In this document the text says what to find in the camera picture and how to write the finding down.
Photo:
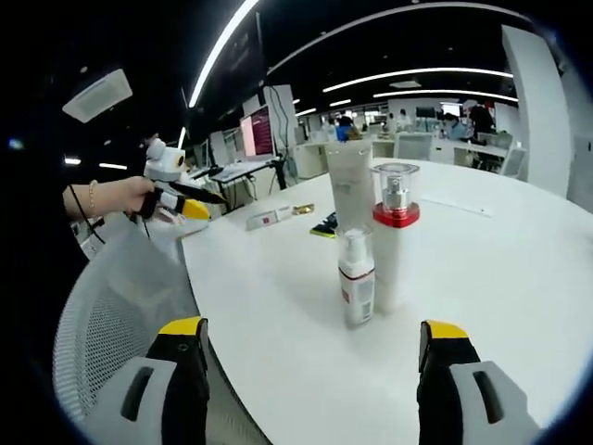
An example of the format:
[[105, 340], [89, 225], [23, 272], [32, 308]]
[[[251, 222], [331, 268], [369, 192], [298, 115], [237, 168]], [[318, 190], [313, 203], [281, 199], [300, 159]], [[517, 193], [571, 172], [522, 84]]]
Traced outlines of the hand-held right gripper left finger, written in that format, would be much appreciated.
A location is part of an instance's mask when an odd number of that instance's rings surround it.
[[84, 421], [94, 444], [204, 444], [209, 401], [208, 320], [163, 326], [145, 357], [127, 361]]

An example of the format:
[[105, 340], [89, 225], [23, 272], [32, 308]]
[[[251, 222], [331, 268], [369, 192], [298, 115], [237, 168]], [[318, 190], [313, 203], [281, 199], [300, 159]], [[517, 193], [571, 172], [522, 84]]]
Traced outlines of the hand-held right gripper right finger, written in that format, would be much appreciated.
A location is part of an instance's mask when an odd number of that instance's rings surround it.
[[421, 323], [416, 399], [421, 444], [529, 444], [540, 432], [524, 391], [454, 324]]

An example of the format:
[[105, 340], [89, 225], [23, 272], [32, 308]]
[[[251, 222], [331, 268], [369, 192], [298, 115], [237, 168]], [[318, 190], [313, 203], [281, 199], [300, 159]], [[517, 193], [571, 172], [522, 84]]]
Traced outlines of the person's left hand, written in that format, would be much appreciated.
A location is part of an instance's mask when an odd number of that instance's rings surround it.
[[121, 209], [127, 213], [139, 212], [146, 197], [154, 190], [154, 182], [142, 176], [122, 180], [120, 186]]

